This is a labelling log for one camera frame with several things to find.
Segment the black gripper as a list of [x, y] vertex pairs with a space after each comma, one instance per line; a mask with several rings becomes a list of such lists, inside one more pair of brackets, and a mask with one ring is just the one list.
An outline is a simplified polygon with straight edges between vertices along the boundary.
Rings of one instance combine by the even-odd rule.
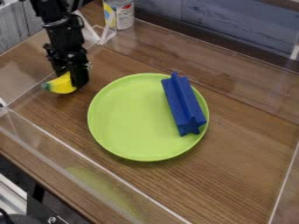
[[69, 14], [60, 21], [43, 25], [49, 38], [49, 43], [45, 43], [43, 48], [52, 69], [57, 76], [69, 71], [75, 88], [81, 88], [89, 82], [87, 50], [83, 47], [84, 26], [83, 19], [76, 14]]

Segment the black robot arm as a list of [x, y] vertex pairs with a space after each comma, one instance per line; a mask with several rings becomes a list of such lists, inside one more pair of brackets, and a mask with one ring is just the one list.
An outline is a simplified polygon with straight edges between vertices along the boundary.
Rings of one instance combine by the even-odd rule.
[[49, 42], [43, 45], [59, 77], [69, 73], [71, 85], [81, 88], [89, 81], [88, 51], [84, 48], [81, 16], [68, 11], [67, 0], [29, 0]]

